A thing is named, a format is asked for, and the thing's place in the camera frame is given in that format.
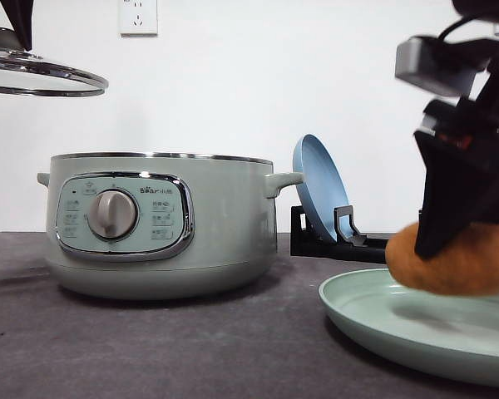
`control panel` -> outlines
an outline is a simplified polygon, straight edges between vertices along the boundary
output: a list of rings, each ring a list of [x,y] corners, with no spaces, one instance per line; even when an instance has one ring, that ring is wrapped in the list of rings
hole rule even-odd
[[[76,175],[62,186],[56,232],[64,249],[84,258],[169,258],[190,243],[194,232],[190,191],[171,175]]]

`green plate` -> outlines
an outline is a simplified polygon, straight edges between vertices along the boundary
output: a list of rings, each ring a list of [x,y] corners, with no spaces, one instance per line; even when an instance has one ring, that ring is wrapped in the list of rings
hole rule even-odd
[[[344,273],[319,287],[351,339],[404,366],[499,387],[499,295],[447,297],[397,283],[387,269]]]

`wall outlet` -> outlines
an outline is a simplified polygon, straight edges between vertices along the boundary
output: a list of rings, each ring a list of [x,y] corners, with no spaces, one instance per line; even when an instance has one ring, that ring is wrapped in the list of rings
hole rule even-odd
[[[157,34],[157,0],[118,0],[122,36]]]

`dark countertop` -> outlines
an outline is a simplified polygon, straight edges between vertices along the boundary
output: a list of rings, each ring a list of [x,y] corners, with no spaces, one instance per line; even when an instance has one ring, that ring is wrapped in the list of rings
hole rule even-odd
[[[401,367],[345,337],[318,286],[376,264],[279,256],[228,293],[129,303],[60,288],[43,233],[0,233],[0,399],[499,398]]]

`brown potato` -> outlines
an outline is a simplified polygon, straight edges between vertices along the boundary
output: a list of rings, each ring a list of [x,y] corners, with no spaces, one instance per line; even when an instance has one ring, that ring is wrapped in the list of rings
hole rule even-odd
[[[418,223],[386,247],[391,275],[401,284],[442,295],[499,293],[499,224],[472,223],[430,259],[414,252]]]

